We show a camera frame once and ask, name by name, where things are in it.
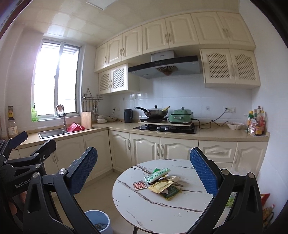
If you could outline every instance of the stainless steel sink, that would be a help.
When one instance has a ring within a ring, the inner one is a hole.
[[[59,136],[59,135],[67,134],[67,133],[69,132],[66,132],[64,128],[62,128],[62,129],[39,132],[38,134],[39,134],[40,139],[43,139],[43,138],[55,137],[55,136]]]

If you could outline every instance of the green dish soap bottle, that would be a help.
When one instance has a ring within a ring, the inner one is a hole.
[[[34,103],[34,107],[32,108],[32,122],[36,122],[38,120],[39,120],[38,113],[35,110],[35,103]]]

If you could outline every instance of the faucet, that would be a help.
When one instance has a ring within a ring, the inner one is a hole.
[[[65,114],[65,111],[64,111],[64,106],[63,105],[57,105],[56,106],[56,111],[60,111],[62,112],[63,111],[63,118],[64,118],[64,131],[67,131],[67,123],[66,123],[66,114]]]

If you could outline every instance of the marble table top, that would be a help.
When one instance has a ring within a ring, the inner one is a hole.
[[[182,192],[170,200],[149,189],[134,190],[133,182],[144,180],[155,168],[169,168],[180,180],[173,185]],[[160,159],[135,165],[115,181],[114,204],[134,227],[149,233],[186,233],[201,216],[212,195],[208,194],[189,160]]]

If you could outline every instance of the green electric grill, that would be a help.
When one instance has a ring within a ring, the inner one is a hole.
[[[189,109],[181,107],[180,110],[174,110],[169,115],[169,122],[173,124],[189,124],[193,119],[193,112]]]

